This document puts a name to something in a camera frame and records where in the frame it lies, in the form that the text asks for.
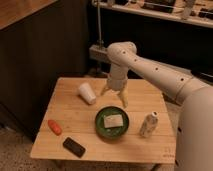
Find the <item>green bowl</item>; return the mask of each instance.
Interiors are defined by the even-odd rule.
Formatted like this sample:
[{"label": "green bowl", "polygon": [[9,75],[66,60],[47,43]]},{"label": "green bowl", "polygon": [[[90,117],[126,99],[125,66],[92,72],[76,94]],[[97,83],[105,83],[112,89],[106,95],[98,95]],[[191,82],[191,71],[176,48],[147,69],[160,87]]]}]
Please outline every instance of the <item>green bowl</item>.
[{"label": "green bowl", "polygon": [[[113,128],[105,128],[104,127],[104,117],[109,115],[122,115],[123,118],[123,126],[121,127],[113,127]],[[103,109],[101,109],[95,118],[95,125],[96,125],[96,131],[97,133],[105,138],[108,139],[117,139],[121,135],[123,135],[128,127],[129,127],[129,118],[121,108],[115,107],[115,106],[108,106]]]}]

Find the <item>white paper cup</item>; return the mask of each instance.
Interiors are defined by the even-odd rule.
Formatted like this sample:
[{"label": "white paper cup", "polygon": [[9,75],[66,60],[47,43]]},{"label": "white paper cup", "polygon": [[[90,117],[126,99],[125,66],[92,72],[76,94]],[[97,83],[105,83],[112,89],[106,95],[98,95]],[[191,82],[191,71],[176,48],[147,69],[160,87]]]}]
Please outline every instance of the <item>white paper cup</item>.
[{"label": "white paper cup", "polygon": [[88,103],[94,104],[96,96],[89,83],[85,82],[78,87],[79,95]]}]

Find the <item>white bottle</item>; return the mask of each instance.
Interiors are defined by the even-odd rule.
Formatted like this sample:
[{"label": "white bottle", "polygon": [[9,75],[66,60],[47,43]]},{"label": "white bottle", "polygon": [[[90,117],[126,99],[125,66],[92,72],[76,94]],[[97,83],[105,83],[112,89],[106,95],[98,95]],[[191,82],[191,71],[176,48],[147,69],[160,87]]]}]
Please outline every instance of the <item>white bottle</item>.
[{"label": "white bottle", "polygon": [[147,115],[140,129],[140,135],[144,138],[148,138],[152,135],[158,124],[157,113],[152,112]]}]

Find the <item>floor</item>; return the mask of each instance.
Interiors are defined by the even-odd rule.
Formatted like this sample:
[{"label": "floor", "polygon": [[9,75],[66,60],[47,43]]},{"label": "floor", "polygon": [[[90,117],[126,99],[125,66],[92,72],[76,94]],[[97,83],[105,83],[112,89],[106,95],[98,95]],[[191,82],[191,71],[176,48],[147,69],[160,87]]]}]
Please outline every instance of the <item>floor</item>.
[{"label": "floor", "polygon": [[[176,132],[180,108],[165,97],[166,106]],[[0,171],[148,171],[152,165],[128,163],[96,163],[67,161],[59,168],[51,160],[35,160],[29,157],[32,142],[13,130],[0,129]],[[163,165],[158,171],[172,171],[173,165]]]}]

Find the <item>carrot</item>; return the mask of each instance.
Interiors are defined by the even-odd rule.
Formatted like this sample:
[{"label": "carrot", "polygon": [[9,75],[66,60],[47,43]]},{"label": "carrot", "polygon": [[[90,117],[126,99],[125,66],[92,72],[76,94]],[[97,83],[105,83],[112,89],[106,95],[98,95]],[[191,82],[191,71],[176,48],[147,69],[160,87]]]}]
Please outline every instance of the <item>carrot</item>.
[{"label": "carrot", "polygon": [[61,127],[54,120],[48,120],[48,126],[56,135],[60,135],[62,133]]}]

